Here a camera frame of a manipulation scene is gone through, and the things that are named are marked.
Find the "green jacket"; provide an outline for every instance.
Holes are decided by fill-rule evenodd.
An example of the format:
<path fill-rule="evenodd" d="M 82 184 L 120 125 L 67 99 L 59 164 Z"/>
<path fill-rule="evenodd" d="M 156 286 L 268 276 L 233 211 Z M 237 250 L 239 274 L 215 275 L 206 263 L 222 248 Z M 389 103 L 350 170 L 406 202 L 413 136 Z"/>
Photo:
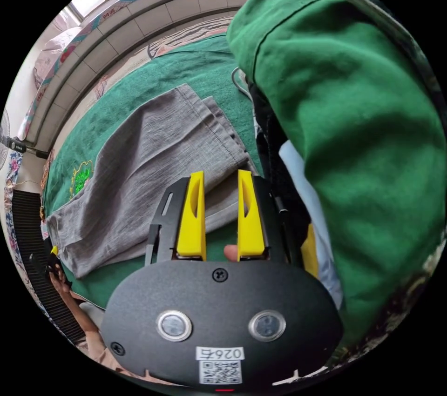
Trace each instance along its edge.
<path fill-rule="evenodd" d="M 411 62 L 345 0 L 248 0 L 227 39 L 305 161 L 344 293 L 342 345 L 352 346 L 440 243 L 439 116 Z"/>

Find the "gray pants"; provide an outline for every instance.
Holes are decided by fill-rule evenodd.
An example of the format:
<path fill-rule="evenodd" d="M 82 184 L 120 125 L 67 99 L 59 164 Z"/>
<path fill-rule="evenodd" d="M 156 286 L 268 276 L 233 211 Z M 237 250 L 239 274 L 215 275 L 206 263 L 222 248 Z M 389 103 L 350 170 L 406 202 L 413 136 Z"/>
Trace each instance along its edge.
<path fill-rule="evenodd" d="M 109 137 L 88 185 L 47 218 L 59 257 L 76 278 L 146 254 L 149 225 L 169 185 L 205 173 L 209 233 L 237 219 L 237 170 L 255 171 L 212 97 L 186 84 L 136 109 Z"/>
<path fill-rule="evenodd" d="M 98 329 L 101 329 L 102 319 L 104 318 L 104 310 L 99 309 L 99 307 L 89 302 L 81 303 L 79 307 L 90 317 Z"/>

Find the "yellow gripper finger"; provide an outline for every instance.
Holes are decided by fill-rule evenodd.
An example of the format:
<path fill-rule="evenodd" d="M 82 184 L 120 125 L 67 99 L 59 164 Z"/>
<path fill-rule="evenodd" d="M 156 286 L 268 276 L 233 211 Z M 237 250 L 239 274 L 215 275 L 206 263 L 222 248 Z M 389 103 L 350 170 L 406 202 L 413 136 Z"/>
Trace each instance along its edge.
<path fill-rule="evenodd" d="M 206 261 L 203 171 L 191 174 L 177 240 L 177 254 Z"/>
<path fill-rule="evenodd" d="M 250 171 L 239 170 L 239 211 L 237 218 L 237 260 L 264 254 L 264 236 Z"/>

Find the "human hand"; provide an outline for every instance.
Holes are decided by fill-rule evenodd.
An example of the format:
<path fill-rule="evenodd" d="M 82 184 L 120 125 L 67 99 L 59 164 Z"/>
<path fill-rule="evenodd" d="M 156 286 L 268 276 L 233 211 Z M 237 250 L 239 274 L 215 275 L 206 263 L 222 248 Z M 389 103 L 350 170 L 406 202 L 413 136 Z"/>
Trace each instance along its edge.
<path fill-rule="evenodd" d="M 236 262 L 237 261 L 237 246 L 234 244 L 229 244 L 224 247 L 223 254 L 228 261 Z"/>
<path fill-rule="evenodd" d="M 66 294 L 70 294 L 70 287 L 67 284 L 67 277 L 65 276 L 63 270 L 56 264 L 56 274 L 54 272 L 50 272 L 50 280 L 53 287 L 56 289 L 60 296 L 64 296 Z"/>

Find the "printed number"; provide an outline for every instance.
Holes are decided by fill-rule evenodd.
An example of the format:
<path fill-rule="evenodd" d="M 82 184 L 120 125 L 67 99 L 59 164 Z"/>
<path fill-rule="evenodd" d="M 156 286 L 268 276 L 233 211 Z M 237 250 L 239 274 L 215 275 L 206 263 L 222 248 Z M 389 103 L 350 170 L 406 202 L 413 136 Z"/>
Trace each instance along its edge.
<path fill-rule="evenodd" d="M 202 348 L 196 349 L 196 360 L 243 360 L 244 350 L 242 348 Z"/>

